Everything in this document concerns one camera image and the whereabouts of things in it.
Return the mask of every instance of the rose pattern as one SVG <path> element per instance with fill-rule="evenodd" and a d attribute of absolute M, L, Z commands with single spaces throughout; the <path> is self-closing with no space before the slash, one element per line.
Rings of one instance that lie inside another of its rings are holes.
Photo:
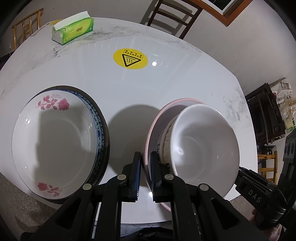
<path fill-rule="evenodd" d="M 60 102 L 58 102 L 59 110 L 68 110 L 69 109 L 69 103 L 64 98 Z"/>
<path fill-rule="evenodd" d="M 68 101 L 65 98 L 62 99 L 60 102 L 58 102 L 58 100 L 55 98 L 60 98 L 60 96 L 59 95 L 52 95 L 52 100 L 50 100 L 49 95 L 44 96 L 43 102 L 40 100 L 38 102 L 38 106 L 36 108 L 40 107 L 40 109 L 45 110 L 45 108 L 48 109 L 48 108 L 52 107 L 54 110 L 57 110 L 57 106 L 58 106 L 59 110 L 64 111 L 64 110 L 69 109 L 70 104 L 68 103 Z"/>
<path fill-rule="evenodd" d="M 45 191 L 47 190 L 47 184 L 46 183 L 38 183 L 39 191 Z"/>
<path fill-rule="evenodd" d="M 38 188 L 39 191 L 47 191 L 47 193 L 49 193 L 50 195 L 52 195 L 53 197 L 57 197 L 59 196 L 59 193 L 63 190 L 59 189 L 58 187 L 53 187 L 52 185 L 48 185 L 46 183 L 38 183 Z"/>

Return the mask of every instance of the wooden chair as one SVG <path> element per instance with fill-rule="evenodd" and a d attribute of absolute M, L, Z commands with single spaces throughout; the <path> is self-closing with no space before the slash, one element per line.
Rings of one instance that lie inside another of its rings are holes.
<path fill-rule="evenodd" d="M 31 13 L 27 17 L 23 18 L 22 20 L 18 21 L 15 25 L 12 26 L 13 29 L 13 48 L 14 50 L 17 49 L 17 26 L 19 24 L 22 24 L 22 40 L 23 42 L 26 40 L 26 36 L 29 34 L 33 34 L 33 28 L 32 28 L 32 16 L 37 14 L 36 20 L 37 20 L 37 29 L 40 28 L 40 17 L 41 13 L 43 12 L 43 8 L 38 9 L 37 11 Z"/>
<path fill-rule="evenodd" d="M 155 7 L 155 9 L 154 9 L 154 11 L 153 11 L 153 13 L 152 13 L 152 15 L 151 15 L 151 17 L 150 17 L 150 19 L 149 19 L 149 21 L 148 21 L 147 26 L 151 26 L 152 21 L 153 21 L 153 19 L 154 19 L 154 17 L 155 17 L 156 14 L 160 14 L 162 16 L 165 16 L 167 18 L 170 18 L 170 19 L 172 19 L 172 20 L 174 20 L 174 21 L 176 21 L 178 23 L 181 23 L 181 24 L 183 24 L 183 25 L 186 26 L 185 29 L 183 30 L 183 32 L 181 33 L 181 35 L 179 36 L 180 39 L 184 39 L 185 35 L 188 33 L 188 31 L 191 28 L 191 26 L 193 25 L 193 23 L 195 22 L 195 20 L 197 19 L 197 17 L 202 12 L 202 7 L 196 5 L 195 3 L 191 2 L 190 0 L 182 0 L 182 1 L 185 2 L 185 3 L 187 3 L 187 4 L 190 4 L 193 7 L 195 7 L 197 9 L 196 12 L 195 12 L 195 14 L 189 13 L 186 10 L 184 10 L 184 9 L 182 9 L 182 8 L 180 8 L 180 7 L 172 4 L 170 2 L 167 2 L 167 1 L 164 1 L 164 0 L 159 0 L 158 3 L 157 3 L 157 5 L 156 5 L 156 7 Z M 171 15 L 169 13 L 166 13 L 166 12 L 160 10 L 159 8 L 160 8 L 161 4 L 164 4 L 166 6 L 169 6 L 171 8 L 176 9 L 177 11 L 180 11 L 182 13 L 185 13 L 187 16 L 190 16 L 191 17 L 190 21 L 188 23 L 186 23 L 182 19 L 177 18 L 177 17 L 175 17 L 175 16 L 173 16 L 173 15 Z"/>
<path fill-rule="evenodd" d="M 274 151 L 274 155 L 258 155 L 258 159 L 261 160 L 267 160 L 267 159 L 274 159 L 274 167 L 265 167 L 265 168 L 258 168 L 258 172 L 262 172 L 262 177 L 266 178 L 267 172 L 274 172 L 273 178 L 268 178 L 268 180 L 274 182 L 276 184 L 276 178 L 277 178 L 277 166 L 278 166 L 278 160 L 277 160 L 277 151 Z"/>

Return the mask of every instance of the cardboard box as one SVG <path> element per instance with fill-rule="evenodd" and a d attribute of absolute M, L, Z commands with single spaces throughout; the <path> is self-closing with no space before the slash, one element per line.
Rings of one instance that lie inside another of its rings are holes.
<path fill-rule="evenodd" d="M 94 19 L 87 11 L 81 12 L 56 23 L 52 28 L 52 40 L 64 45 L 93 29 Z"/>

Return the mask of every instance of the floor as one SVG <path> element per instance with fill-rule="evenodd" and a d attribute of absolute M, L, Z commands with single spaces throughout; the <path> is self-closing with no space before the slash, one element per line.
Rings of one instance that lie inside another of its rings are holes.
<path fill-rule="evenodd" d="M 23 232 L 34 232 L 55 209 L 33 199 L 14 186 L 0 173 L 0 213 L 8 228 L 19 240 Z M 231 204 L 247 219 L 252 217 L 253 206 L 239 196 Z"/>

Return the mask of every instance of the white table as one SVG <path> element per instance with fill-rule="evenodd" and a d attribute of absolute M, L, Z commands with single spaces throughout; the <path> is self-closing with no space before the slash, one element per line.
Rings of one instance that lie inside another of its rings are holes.
<path fill-rule="evenodd" d="M 64 46 L 51 40 L 51 30 L 47 24 L 30 36 L 0 71 L 0 172 L 18 188 L 59 207 L 36 196 L 22 182 L 11 144 L 22 108 L 35 94 L 56 85 L 85 91 L 106 119 L 111 150 L 102 183 L 121 173 L 134 152 L 141 151 L 157 112 L 185 97 L 203 101 L 228 120 L 239 143 L 240 166 L 257 171 L 255 135 L 243 92 L 236 77 L 212 57 L 165 32 L 122 20 L 95 18 L 93 32 Z M 135 70 L 119 66 L 113 54 L 122 48 L 143 52 L 148 65 Z M 233 187 L 226 199 L 238 195 Z M 151 196 L 141 177 L 139 199 L 123 203 L 121 222 L 170 220 L 170 213 Z"/>

